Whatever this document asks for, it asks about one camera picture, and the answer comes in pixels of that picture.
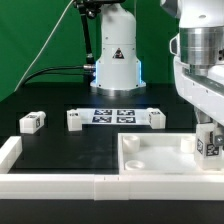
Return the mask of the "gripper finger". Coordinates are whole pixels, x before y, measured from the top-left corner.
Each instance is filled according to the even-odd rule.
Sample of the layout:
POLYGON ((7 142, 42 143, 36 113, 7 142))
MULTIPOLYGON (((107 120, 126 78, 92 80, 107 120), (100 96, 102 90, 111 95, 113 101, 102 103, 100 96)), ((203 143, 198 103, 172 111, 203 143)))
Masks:
POLYGON ((207 114, 205 114, 202 111, 196 112, 196 119, 198 124, 207 124, 212 122, 212 118, 209 117, 207 114))
POLYGON ((216 147, 224 145, 224 127, 216 126, 213 131, 213 143, 216 147))

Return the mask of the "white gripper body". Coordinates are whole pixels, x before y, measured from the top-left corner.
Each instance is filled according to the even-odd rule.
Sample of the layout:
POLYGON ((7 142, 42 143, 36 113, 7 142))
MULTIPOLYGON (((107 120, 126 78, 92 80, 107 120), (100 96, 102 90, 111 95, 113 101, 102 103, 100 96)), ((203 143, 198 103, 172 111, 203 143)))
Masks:
POLYGON ((178 94, 220 125, 224 125, 224 93, 221 86, 203 76, 185 75, 185 65, 178 57, 174 57, 173 66, 178 94))

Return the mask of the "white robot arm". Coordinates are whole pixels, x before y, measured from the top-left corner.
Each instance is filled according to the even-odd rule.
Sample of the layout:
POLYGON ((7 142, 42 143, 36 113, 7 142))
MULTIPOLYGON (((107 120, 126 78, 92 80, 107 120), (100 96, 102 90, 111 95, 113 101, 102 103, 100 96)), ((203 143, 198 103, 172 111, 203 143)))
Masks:
MULTIPOLYGON (((119 0, 100 0, 102 51, 91 88, 107 95, 145 86, 136 57, 136 20, 119 0)), ((195 107, 197 134, 224 145, 224 0, 160 0, 179 20, 170 40, 178 94, 195 107)))

